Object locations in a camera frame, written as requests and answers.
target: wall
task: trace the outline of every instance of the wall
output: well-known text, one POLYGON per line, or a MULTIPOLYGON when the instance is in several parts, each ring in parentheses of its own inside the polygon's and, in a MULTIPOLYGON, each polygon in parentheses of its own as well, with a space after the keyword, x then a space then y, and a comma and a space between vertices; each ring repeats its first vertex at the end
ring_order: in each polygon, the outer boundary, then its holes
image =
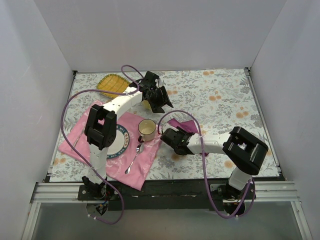
POLYGON ((254 64, 252 79, 289 180, 294 180, 314 239, 320 239, 320 2, 284 5, 254 64))
POLYGON ((35 0, 80 72, 252 66, 286 0, 35 0))
POLYGON ((33 0, 0 0, 0 239, 20 239, 72 71, 33 0))

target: silver spoon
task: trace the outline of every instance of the silver spoon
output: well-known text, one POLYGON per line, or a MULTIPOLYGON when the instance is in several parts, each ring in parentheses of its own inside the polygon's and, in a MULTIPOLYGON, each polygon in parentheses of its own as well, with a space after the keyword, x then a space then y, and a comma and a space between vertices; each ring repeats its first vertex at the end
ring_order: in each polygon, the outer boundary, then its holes
POLYGON ((143 152, 144 147, 145 147, 145 145, 144 145, 143 142, 140 143, 140 144, 136 147, 136 149, 135 149, 136 154, 135 154, 135 156, 134 156, 134 159, 132 160, 132 162, 131 162, 130 166, 127 168, 127 170, 125 170, 125 172, 124 172, 125 174, 128 174, 128 173, 130 172, 130 168, 131 168, 132 164, 134 163, 136 157, 137 157, 140 153, 143 152))

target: mug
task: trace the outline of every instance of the mug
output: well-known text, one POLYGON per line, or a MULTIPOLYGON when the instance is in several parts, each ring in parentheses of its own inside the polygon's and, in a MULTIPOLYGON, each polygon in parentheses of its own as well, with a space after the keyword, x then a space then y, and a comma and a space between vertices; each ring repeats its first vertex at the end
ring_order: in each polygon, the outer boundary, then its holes
POLYGON ((139 142, 149 142, 156 137, 156 123, 151 119, 144 119, 138 125, 139 142))

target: folded cloth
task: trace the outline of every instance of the folded cloth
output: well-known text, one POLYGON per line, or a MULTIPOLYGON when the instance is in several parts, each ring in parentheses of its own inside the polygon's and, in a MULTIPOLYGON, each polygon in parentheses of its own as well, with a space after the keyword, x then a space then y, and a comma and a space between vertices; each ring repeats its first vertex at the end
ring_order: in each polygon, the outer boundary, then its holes
MULTIPOLYGON (((91 104, 91 106, 94 104, 101 106, 103 103, 96 100, 91 104)), ((88 109, 84 112, 67 136, 68 140, 72 144, 77 140, 86 126, 91 106, 88 107, 88 109)), ((139 145, 138 137, 140 136, 138 124, 143 119, 144 118, 141 116, 126 112, 117 120, 117 124, 122 125, 128 131, 130 141, 123 154, 115 158, 107 159, 105 168, 106 174, 109 177, 139 191, 146 180, 148 172, 155 160, 155 156, 161 144, 159 134, 156 135, 154 140, 145 142, 143 152, 137 156, 134 164, 132 164, 130 173, 125 174, 126 169, 129 167, 136 155, 136 147, 139 145)), ((90 162, 90 149, 87 142, 87 136, 85 134, 81 135, 75 148, 90 162)), ((82 163, 85 163, 85 161, 71 149, 66 141, 59 146, 58 150, 76 160, 79 160, 82 163)))
POLYGON ((196 134, 199 133, 197 126, 193 120, 178 122, 175 118, 172 118, 171 120, 168 121, 168 124, 170 124, 174 128, 180 127, 188 133, 196 133, 196 134))

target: white plate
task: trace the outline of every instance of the white plate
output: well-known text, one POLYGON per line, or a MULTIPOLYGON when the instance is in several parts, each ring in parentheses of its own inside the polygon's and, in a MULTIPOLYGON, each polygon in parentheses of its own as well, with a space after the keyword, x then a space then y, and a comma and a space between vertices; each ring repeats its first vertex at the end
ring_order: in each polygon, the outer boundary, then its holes
POLYGON ((112 145, 108 149, 107 159, 113 159, 119 157, 128 148, 130 143, 130 136, 127 129, 117 124, 116 125, 116 136, 112 145))

